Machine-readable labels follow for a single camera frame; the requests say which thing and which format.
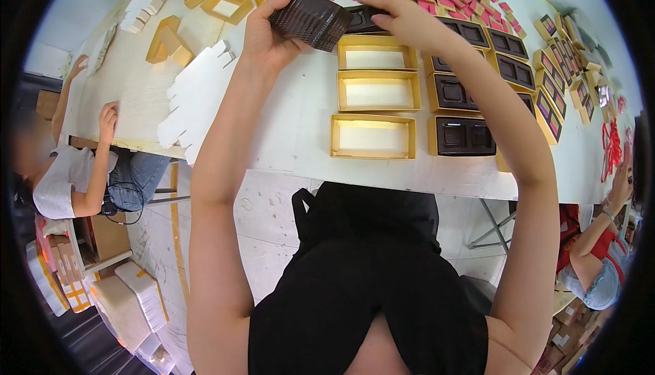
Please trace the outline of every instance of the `white wall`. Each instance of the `white wall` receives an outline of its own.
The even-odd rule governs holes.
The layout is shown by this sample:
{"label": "white wall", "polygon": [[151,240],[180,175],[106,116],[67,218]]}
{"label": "white wall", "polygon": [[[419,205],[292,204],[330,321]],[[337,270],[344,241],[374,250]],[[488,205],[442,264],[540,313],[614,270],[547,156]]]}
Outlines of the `white wall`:
{"label": "white wall", "polygon": [[597,38],[598,43],[605,48],[612,60],[613,68],[610,70],[610,77],[616,78],[621,84],[616,91],[626,97],[628,112],[637,115],[643,108],[637,73],[625,39],[605,0],[547,1],[560,11],[577,8],[594,23],[595,31],[590,34]]}
{"label": "white wall", "polygon": [[34,41],[72,52],[121,0],[54,0]]}

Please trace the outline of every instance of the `hand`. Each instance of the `hand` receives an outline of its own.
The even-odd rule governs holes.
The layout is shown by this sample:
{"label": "hand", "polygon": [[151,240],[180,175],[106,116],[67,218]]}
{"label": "hand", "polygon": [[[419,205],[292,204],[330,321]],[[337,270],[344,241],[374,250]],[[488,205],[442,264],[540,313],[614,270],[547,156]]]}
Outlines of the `hand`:
{"label": "hand", "polygon": [[73,79],[76,77],[82,70],[86,69],[86,65],[83,67],[80,67],[80,64],[84,61],[86,61],[88,57],[85,54],[80,55],[75,62],[73,62],[73,67],[71,68],[70,73],[68,74],[68,77],[70,79]]}
{"label": "hand", "polygon": [[116,113],[116,106],[119,103],[114,101],[102,107],[100,110],[100,117],[98,118],[98,125],[100,126],[100,142],[111,144],[114,140],[114,126],[119,118]]}
{"label": "hand", "polygon": [[268,0],[248,17],[246,37],[241,60],[247,60],[262,69],[278,74],[307,48],[297,38],[282,38],[273,31],[268,17],[273,11],[286,7],[291,0]]}
{"label": "hand", "polygon": [[391,15],[373,15],[373,22],[391,32],[399,42],[423,49],[433,55],[443,55],[459,38],[441,21],[409,0],[359,0],[372,7],[381,8]]}
{"label": "hand", "polygon": [[612,189],[608,195],[609,208],[614,215],[621,211],[621,208],[630,199],[630,195],[632,194],[631,172],[632,163],[624,161],[618,165],[616,176],[614,176],[614,180],[612,181]]}

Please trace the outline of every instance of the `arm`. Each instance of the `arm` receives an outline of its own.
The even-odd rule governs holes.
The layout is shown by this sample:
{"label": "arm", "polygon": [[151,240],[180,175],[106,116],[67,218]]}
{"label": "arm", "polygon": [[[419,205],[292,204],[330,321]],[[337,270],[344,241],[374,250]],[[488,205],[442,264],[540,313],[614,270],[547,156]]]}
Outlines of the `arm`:
{"label": "arm", "polygon": [[519,204],[512,250],[487,317],[487,373],[529,373],[550,331],[558,252],[557,185],[548,143],[516,92],[461,36],[414,3],[361,1],[390,12],[373,19],[400,42],[446,61],[476,101],[512,169]]}
{"label": "arm", "polygon": [[110,145],[114,138],[114,125],[118,115],[116,114],[116,102],[110,102],[102,107],[100,111],[100,141],[96,149],[96,159],[91,171],[91,179],[88,182],[85,193],[78,191],[71,192],[71,204],[75,217],[93,216],[100,213],[102,198],[105,195],[107,186],[107,163],[110,158]]}
{"label": "arm", "polygon": [[73,81],[74,77],[76,77],[83,69],[86,68],[86,65],[80,67],[80,64],[87,59],[88,57],[86,55],[80,55],[73,63],[73,68],[71,69],[71,73],[68,74],[66,81],[63,82],[61,95],[59,95],[59,101],[57,101],[57,108],[54,110],[53,122],[50,125],[50,131],[53,134],[55,146],[59,145],[59,135],[61,134],[61,127],[63,126],[63,117],[66,114],[66,106],[68,105],[68,93],[71,90],[71,82]]}
{"label": "arm", "polygon": [[289,1],[269,0],[248,18],[244,51],[193,168],[187,343],[199,374],[248,372],[253,298],[233,207],[259,113],[279,72],[305,47],[297,40],[274,38],[268,23],[269,15]]}
{"label": "arm", "polygon": [[[616,176],[612,181],[612,189],[609,193],[609,211],[616,216],[626,204],[632,194],[632,184],[629,182],[629,164],[623,162],[619,165]],[[580,284],[585,291],[596,280],[596,276],[602,269],[602,261],[592,254],[592,249],[606,229],[616,230],[612,219],[602,213],[580,234],[575,243],[570,247],[570,260],[573,271],[578,276]]]}

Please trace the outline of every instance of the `bracelet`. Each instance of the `bracelet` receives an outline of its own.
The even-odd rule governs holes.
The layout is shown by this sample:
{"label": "bracelet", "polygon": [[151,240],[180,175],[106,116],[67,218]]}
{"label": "bracelet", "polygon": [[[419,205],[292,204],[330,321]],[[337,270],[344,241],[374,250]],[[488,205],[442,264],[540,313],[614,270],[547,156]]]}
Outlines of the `bracelet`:
{"label": "bracelet", "polygon": [[602,208],[602,212],[603,212],[604,214],[606,214],[606,215],[610,218],[611,221],[614,221],[614,217],[615,217],[615,215],[612,214],[612,212],[611,212],[610,209],[609,209],[609,206],[605,206],[605,207],[603,207],[603,208]]}

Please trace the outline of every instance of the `wristwatch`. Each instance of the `wristwatch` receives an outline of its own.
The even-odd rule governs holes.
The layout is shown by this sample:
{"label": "wristwatch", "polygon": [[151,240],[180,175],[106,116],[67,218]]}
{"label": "wristwatch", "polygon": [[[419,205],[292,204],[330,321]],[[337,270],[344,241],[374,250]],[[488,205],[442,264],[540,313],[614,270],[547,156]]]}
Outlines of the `wristwatch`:
{"label": "wristwatch", "polygon": [[614,217],[616,216],[616,215],[613,215],[612,212],[610,211],[609,205],[603,206],[602,212],[604,214],[606,214],[610,218],[610,220],[612,220],[612,221],[614,220]]}

